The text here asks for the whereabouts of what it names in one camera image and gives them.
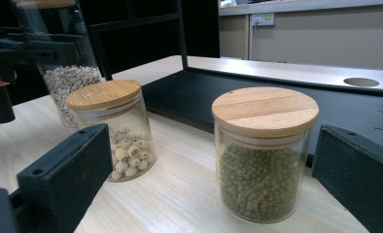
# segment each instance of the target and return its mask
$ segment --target round hole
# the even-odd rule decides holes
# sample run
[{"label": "round hole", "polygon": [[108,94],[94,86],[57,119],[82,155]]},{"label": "round hole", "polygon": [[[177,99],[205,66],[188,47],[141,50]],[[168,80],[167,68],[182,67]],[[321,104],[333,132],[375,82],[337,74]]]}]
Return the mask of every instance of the round hole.
[{"label": "round hole", "polygon": [[376,80],[365,79],[365,78],[349,78],[344,80],[346,84],[354,86],[377,86],[379,82]]},{"label": "round hole", "polygon": [[40,175],[40,174],[42,174],[42,173],[44,173],[44,170],[41,169],[41,168],[36,169],[36,170],[33,171],[33,175]]}]

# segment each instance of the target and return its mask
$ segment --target jar of lotus seeds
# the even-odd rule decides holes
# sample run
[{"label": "jar of lotus seeds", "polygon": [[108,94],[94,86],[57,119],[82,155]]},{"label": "jar of lotus seeds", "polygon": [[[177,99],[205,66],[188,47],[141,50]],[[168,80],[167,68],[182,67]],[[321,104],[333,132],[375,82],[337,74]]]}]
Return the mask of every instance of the jar of lotus seeds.
[{"label": "jar of lotus seeds", "polygon": [[139,82],[92,84],[71,93],[66,104],[80,129],[98,123],[109,125],[113,156],[109,182],[137,178],[155,164],[155,143]]},{"label": "jar of lotus seeds", "polygon": [[212,114],[223,203],[250,221],[289,217],[319,114],[316,102],[286,88],[249,87],[218,97]]}]

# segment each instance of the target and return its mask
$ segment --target green mung bean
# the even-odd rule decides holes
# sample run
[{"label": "green mung bean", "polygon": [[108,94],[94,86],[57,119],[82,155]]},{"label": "green mung bean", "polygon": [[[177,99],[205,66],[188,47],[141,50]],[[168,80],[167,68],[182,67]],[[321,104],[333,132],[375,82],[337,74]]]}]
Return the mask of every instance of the green mung bean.
[{"label": "green mung bean", "polygon": [[253,150],[229,145],[220,156],[223,202],[252,221],[273,222],[289,216],[296,207],[301,178],[299,157],[289,149]]}]

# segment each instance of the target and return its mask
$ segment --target glass jar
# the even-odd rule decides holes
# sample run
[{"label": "glass jar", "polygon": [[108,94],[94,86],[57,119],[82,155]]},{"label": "glass jar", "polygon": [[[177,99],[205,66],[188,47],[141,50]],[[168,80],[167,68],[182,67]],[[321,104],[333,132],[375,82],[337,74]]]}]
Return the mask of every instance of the glass jar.
[{"label": "glass jar", "polygon": [[250,221],[289,217],[297,205],[317,103],[290,89],[249,87],[218,97],[212,113],[223,203]]},{"label": "glass jar", "polygon": [[66,104],[80,129],[98,123],[109,125],[114,169],[109,182],[132,180],[155,164],[155,143],[139,82],[89,85],[71,93]]},{"label": "glass jar", "polygon": [[65,104],[71,92],[101,82],[88,32],[75,0],[11,0],[29,59],[44,78],[63,125],[77,127]]}]

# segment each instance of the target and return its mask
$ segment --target dark background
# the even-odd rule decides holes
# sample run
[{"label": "dark background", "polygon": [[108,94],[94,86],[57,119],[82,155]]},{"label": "dark background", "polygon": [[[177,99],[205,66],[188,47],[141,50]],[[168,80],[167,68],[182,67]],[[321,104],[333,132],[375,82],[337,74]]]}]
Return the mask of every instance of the dark background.
[{"label": "dark background", "polygon": [[[137,4],[134,13],[127,11],[127,3]],[[181,4],[187,55],[220,57],[218,1],[182,0]],[[80,5],[88,28],[124,21],[133,15],[152,17],[174,11],[173,0],[82,0]],[[0,26],[18,27],[9,0],[0,0]],[[102,49],[106,53],[103,62],[116,73],[178,55],[178,35],[178,27],[173,21],[101,32]],[[7,85],[13,105],[48,94],[36,67],[16,65],[15,70],[16,83]]]}]

